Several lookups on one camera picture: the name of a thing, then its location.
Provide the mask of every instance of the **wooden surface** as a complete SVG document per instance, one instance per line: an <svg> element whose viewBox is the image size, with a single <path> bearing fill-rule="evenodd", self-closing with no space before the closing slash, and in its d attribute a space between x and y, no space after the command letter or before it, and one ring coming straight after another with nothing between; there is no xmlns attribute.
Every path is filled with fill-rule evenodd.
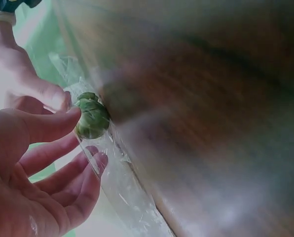
<svg viewBox="0 0 294 237"><path fill-rule="evenodd" d="M294 0L235 2L54 7L177 236L294 237Z"/></svg>

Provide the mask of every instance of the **brussels sprout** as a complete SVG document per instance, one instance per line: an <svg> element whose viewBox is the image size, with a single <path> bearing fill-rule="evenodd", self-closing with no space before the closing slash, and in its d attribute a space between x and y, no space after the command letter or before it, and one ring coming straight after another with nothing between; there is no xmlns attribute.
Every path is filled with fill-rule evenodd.
<svg viewBox="0 0 294 237"><path fill-rule="evenodd" d="M110 115L106 108L98 102L98 97L92 92L78 96L75 104L81 109L81 117L75 132L81 139L101 137L108 129Z"/></svg>

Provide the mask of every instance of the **sleeve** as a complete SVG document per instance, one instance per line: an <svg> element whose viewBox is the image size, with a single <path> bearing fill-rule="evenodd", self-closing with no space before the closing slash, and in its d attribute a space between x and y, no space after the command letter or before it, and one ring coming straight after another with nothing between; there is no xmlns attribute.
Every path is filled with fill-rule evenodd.
<svg viewBox="0 0 294 237"><path fill-rule="evenodd" d="M14 26L16 24L15 14L0 11L0 21L9 22L12 26Z"/></svg>

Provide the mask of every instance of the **plastic film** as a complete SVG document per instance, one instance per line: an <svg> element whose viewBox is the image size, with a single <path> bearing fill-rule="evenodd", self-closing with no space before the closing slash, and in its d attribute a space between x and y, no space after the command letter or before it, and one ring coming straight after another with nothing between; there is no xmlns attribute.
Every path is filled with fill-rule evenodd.
<svg viewBox="0 0 294 237"><path fill-rule="evenodd" d="M66 82L65 90L71 93L72 104L75 104L77 97L84 92L94 92L98 95L96 88L93 88L85 79L76 58L56 53L49 54L49 58ZM109 162L101 177L101 187L122 220L124 228L128 231L128 236L173 236L151 196L144 191L138 182L129 166L130 159L115 142L115 136L118 134L111 121L109 129L101 137L92 140L83 139L79 142L97 175L100 170L97 159L92 157L86 147L96 146L100 152L108 156Z"/></svg>

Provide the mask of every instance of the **hand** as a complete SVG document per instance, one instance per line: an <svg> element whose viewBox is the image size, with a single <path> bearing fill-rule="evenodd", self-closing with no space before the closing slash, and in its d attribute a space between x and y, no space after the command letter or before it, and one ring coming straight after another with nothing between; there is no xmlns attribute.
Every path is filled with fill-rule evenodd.
<svg viewBox="0 0 294 237"><path fill-rule="evenodd" d="M66 111L70 101L69 92L37 76L27 52L16 44L12 26L0 22L0 109L50 114Z"/></svg>
<svg viewBox="0 0 294 237"><path fill-rule="evenodd" d="M36 183L28 177L73 150L78 108L66 114L0 111L0 236L58 237L84 222L98 200L100 177L83 153ZM29 144L49 142L27 152ZM100 174L108 158L88 147Z"/></svg>

